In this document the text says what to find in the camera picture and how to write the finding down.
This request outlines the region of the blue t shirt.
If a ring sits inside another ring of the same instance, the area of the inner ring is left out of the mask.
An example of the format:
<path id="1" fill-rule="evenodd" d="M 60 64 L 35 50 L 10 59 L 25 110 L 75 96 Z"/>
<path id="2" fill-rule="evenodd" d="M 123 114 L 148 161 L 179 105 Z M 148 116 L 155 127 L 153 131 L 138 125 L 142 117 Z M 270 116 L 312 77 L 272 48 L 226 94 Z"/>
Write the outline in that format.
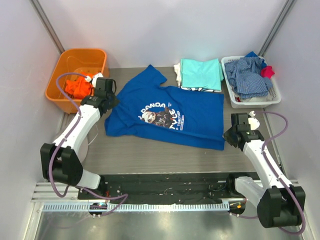
<path id="1" fill-rule="evenodd" d="M 106 135 L 224 150 L 224 95 L 163 86 L 166 81 L 152 65 L 129 80 L 104 122 Z"/>

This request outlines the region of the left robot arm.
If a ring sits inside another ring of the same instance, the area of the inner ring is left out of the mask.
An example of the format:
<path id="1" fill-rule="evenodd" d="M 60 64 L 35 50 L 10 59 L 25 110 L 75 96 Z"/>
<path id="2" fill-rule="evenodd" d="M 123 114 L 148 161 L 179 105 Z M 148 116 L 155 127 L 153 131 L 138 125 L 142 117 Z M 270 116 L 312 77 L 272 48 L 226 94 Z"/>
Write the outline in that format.
<path id="1" fill-rule="evenodd" d="M 93 94 L 87 95 L 76 106 L 77 113 L 64 132 L 53 143 L 40 148 L 43 177 L 55 183 L 89 189 L 93 198 L 100 200 L 107 192 L 102 177 L 85 170 L 78 157 L 81 145 L 91 128 L 119 100 L 115 95 L 115 80 L 98 73 L 88 80 L 93 84 Z"/>

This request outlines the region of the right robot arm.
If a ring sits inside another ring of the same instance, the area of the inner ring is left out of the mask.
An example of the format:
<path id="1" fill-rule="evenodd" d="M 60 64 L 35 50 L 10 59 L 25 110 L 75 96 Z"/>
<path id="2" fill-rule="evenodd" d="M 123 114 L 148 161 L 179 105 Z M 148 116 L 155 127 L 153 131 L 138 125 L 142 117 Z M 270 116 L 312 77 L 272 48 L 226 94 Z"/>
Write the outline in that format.
<path id="1" fill-rule="evenodd" d="M 264 228 L 285 231 L 287 227 L 299 226 L 296 234 L 300 235 L 306 228 L 305 191 L 293 185 L 273 160 L 267 148 L 269 140 L 258 130 L 260 122 L 256 114 L 256 111 L 231 114 L 231 127 L 223 138 L 248 157 L 261 184 L 244 173 L 233 173 L 226 179 L 226 193 L 233 198 L 242 195 L 251 202 Z"/>

